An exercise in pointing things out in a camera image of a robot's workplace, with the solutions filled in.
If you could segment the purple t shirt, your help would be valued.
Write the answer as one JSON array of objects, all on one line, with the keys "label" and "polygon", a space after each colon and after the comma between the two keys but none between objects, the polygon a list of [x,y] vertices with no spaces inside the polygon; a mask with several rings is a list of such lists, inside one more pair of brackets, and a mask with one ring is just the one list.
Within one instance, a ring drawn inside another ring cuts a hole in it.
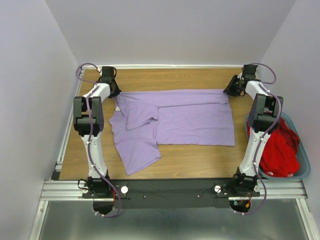
[{"label": "purple t shirt", "polygon": [[222,89],[121,92],[115,106],[109,123],[128,176],[161,159],[159,145],[235,146]]}]

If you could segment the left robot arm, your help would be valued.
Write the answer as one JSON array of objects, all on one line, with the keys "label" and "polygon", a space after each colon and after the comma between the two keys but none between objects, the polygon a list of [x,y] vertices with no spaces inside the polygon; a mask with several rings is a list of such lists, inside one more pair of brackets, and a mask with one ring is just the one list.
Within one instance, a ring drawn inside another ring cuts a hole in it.
[{"label": "left robot arm", "polygon": [[[91,66],[96,70],[99,74],[98,80],[93,81],[81,77],[81,70],[85,66]],[[82,82],[93,84],[88,93],[73,99],[73,127],[84,144],[89,167],[85,181],[86,187],[83,187],[82,190],[87,190],[89,194],[101,198],[109,194],[119,196],[118,191],[110,182],[102,150],[102,132],[105,125],[103,102],[122,92],[116,82],[117,69],[113,66],[98,67],[87,62],[76,69],[75,76]]]}]

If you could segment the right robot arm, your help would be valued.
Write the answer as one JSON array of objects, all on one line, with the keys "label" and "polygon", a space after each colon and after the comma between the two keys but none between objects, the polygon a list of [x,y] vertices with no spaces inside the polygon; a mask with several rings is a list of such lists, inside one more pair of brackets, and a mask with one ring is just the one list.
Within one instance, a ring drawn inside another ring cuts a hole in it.
[{"label": "right robot arm", "polygon": [[[272,82],[261,81],[256,78],[258,66],[268,68],[273,74]],[[275,72],[263,63],[250,63],[242,67],[239,75],[234,75],[223,93],[240,97],[249,95],[252,106],[247,118],[249,139],[243,160],[232,179],[222,187],[224,197],[242,197],[255,190],[257,181],[261,180],[259,167],[265,146],[272,133],[280,124],[284,99],[273,94],[266,88],[276,82]]]}]

